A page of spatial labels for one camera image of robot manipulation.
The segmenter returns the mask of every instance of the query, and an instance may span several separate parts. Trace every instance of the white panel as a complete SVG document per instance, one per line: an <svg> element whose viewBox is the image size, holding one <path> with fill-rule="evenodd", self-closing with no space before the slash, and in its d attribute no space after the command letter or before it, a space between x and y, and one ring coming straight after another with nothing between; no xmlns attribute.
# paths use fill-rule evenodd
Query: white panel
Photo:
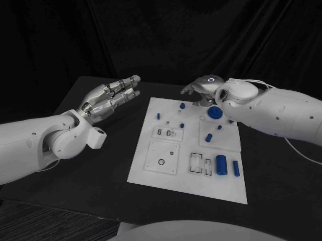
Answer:
<svg viewBox="0 0 322 241"><path fill-rule="evenodd" d="M166 128L166 127L155 127L152 132L152 138L181 142L182 130Z"/></svg>
<svg viewBox="0 0 322 241"><path fill-rule="evenodd" d="M220 125L217 123L199 122L199 146L240 152L238 128L235 125Z"/></svg>
<svg viewBox="0 0 322 241"><path fill-rule="evenodd" d="M185 108L179 109L181 103L185 104ZM235 132L228 132L225 138L231 138L234 135L238 140L237 124L228 123L228 119L222 116L220 119L209 118L208 107L194 106L191 102L150 98L148 110L143 119L143 125L140 129L139 141L135 149L133 161L129 170L127 182L139 185L162 188L166 190L189 193L204 197L222 199L237 203L247 204L245 200L245 188L244 188L244 173L243 164L238 151L224 150L221 148L201 147L199 146L199 123L204 126L221 125L222 132L225 131L224 125L234 127ZM155 127L179 129L179 125L184 124L182 140L160 140L152 137ZM178 164L176 174L169 175L158 171L145 170L143 166L146 158L149 158L148 150L150 141L168 143L169 145L179 145L178 149ZM202 154L201 166L202 173L189 172L191 165L191 153ZM215 172L215 156L224 155L227 159L227 175L220 176ZM238 162L240 177L234 176L232 161ZM205 175L205 170L211 169L211 176Z"/></svg>
<svg viewBox="0 0 322 241"><path fill-rule="evenodd" d="M179 144L150 141L143 169L176 174Z"/></svg>

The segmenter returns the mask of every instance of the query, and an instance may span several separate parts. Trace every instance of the black backdrop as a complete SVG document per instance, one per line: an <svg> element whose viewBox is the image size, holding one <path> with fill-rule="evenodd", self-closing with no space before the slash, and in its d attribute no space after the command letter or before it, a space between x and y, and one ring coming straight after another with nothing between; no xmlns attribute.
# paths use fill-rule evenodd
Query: black backdrop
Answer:
<svg viewBox="0 0 322 241"><path fill-rule="evenodd" d="M51 115L81 75L208 73L322 100L322 1L0 0L0 124Z"/></svg>

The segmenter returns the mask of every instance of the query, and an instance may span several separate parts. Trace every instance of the blue object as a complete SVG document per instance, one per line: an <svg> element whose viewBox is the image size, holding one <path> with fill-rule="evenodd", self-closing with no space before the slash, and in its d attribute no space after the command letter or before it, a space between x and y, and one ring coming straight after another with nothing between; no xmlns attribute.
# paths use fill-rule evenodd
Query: blue object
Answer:
<svg viewBox="0 0 322 241"><path fill-rule="evenodd" d="M217 174L227 175L227 163L225 163L225 156L217 156Z"/></svg>
<svg viewBox="0 0 322 241"><path fill-rule="evenodd" d="M238 162L237 161L232 161L232 170L234 170L234 176L238 177L240 174L238 174Z"/></svg>
<svg viewBox="0 0 322 241"><path fill-rule="evenodd" d="M205 142L209 142L211 137L212 137L212 135L211 135L211 134L208 134L208 135L207 135L207 138L205 138Z"/></svg>
<svg viewBox="0 0 322 241"><path fill-rule="evenodd" d="M208 108L208 116L212 118L212 119L220 119L221 116L222 116L222 111L218 107L209 107Z"/></svg>

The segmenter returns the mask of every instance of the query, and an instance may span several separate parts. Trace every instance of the table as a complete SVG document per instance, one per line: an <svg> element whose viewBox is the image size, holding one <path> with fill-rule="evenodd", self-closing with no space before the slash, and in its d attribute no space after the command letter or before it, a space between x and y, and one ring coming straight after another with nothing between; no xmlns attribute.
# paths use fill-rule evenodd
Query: table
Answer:
<svg viewBox="0 0 322 241"><path fill-rule="evenodd" d="M54 112L76 109L86 93L114 79L77 79ZM322 240L322 166L303 159L286 141L238 124L247 205L126 182L150 97L194 101L182 86L140 82L140 95L96 124L107 138L48 171L6 184L0 198L65 209L106 219L149 224L205 220L234 224L286 240ZM322 162L322 147L290 141Z"/></svg>

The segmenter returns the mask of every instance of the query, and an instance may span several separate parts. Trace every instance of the small blue part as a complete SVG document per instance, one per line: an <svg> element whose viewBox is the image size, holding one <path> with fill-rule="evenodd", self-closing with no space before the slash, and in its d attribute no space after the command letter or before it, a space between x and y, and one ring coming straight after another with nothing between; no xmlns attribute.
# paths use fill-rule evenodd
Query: small blue part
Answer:
<svg viewBox="0 0 322 241"><path fill-rule="evenodd" d="M234 170L234 176L238 177L240 174L238 174L238 162L237 161L232 161L232 170Z"/></svg>
<svg viewBox="0 0 322 241"><path fill-rule="evenodd" d="M211 134L208 134L208 135L207 135L207 138L205 138L205 142L209 142L211 137L212 137L212 135L211 135Z"/></svg>
<svg viewBox="0 0 322 241"><path fill-rule="evenodd" d="M225 156L217 156L217 174L227 175L227 163L225 163Z"/></svg>
<svg viewBox="0 0 322 241"><path fill-rule="evenodd" d="M212 106L208 108L208 116L212 118L212 119L220 119L221 116L222 116L222 111L218 107Z"/></svg>

